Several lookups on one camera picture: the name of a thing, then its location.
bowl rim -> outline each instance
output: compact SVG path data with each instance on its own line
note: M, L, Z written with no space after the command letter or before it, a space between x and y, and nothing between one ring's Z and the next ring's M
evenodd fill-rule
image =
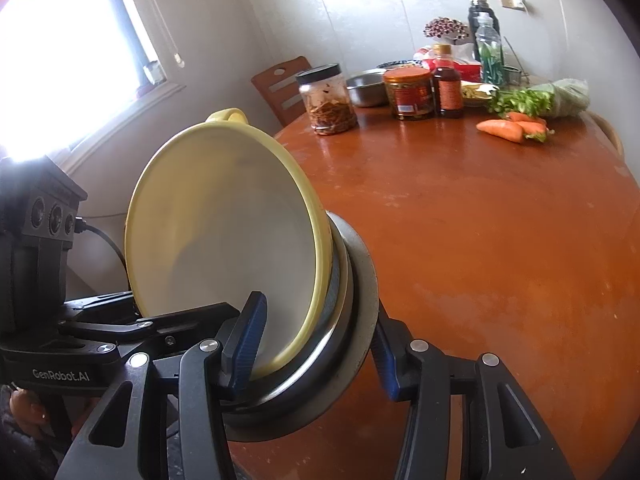
M384 63L380 63L376 68L381 68L384 70L388 70L389 67L400 64L414 64L416 66L422 65L422 60L419 59L398 59L396 61L386 61Z
M385 84L384 80L380 80L377 83L369 83L369 84L366 84L366 85L356 85L356 86L349 86L349 81L351 81L352 79L355 79L357 77L362 77L364 75L370 75L370 74L379 74L379 75L382 76L383 73L385 73L385 72L386 72L385 68L370 68L369 70L363 70L362 72L355 73L352 76L350 76L346 81L347 90L353 90L353 89L356 89L356 88L368 88L368 87L371 87L371 86L384 85Z
M314 290L302 327L300 327L300 331L295 338L293 338L293 340L290 341L289 344L285 346L269 363L263 364L260 367L254 367L251 377L257 379L282 368L298 354L300 349L308 341L322 311L324 298L327 294L329 277L331 275L333 237L326 211L322 207L318 194L311 185L308 177L304 171L302 171L302 168L300 168L300 165L296 162L295 158L284 148L284 146L264 131L259 130L254 126L250 126L249 124L234 121L210 121L199 123L174 135L156 151L151 160L146 164L145 169L142 171L142 174L140 174L136 187L133 190L125 220L124 253L127 269L129 270L128 277L131 291L140 312L143 316L148 316L150 311L146 308L144 301L141 301L140 288L137 284L135 273L132 272L134 266L130 264L132 258L132 240L129 227L134 221L136 206L140 200L140 192L146 182L150 179L153 169L161 160L164 160L167 155L170 155L172 148L178 143L193 139L195 134L214 134L216 130L228 130L230 128L235 130L238 134L247 136L250 139L259 142L269 152L271 152L271 155L276 156L286 168L305 203L313 231L314 247L316 251Z

window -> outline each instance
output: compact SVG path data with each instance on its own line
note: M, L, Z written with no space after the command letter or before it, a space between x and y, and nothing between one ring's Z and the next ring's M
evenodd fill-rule
M0 144L18 159L94 133L152 88L145 66L159 67L123 0L10 0L0 38Z

wooden table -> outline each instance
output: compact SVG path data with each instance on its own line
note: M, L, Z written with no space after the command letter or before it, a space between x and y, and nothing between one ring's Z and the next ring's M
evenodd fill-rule
M640 194L625 164L585 114L526 145L476 132L478 112L358 114L344 134L316 136L305 115L277 138L362 236L389 316L447 353L498 354L577 479L598 478L640 414ZM391 480L405 418L367 358L315 423L232 453L256 480Z

camera lens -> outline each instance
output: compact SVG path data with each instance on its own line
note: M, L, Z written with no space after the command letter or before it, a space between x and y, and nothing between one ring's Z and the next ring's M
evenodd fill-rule
M44 201L41 198L37 198L31 208L31 225L34 227L40 227L42 219L44 218Z
M60 230L62 225L62 209L59 205L53 206L51 214L49 215L49 231L51 234L56 234Z
M71 229L73 228L74 228L74 216L67 215L65 220L65 233L69 234L71 232Z

glass jar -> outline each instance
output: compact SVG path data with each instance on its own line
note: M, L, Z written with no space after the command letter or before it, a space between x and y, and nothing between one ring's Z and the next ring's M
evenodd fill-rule
M339 64L299 72L296 81L316 134L339 134L358 124Z
M429 70L419 66L396 68L387 70L383 78L393 117L404 121L433 115Z

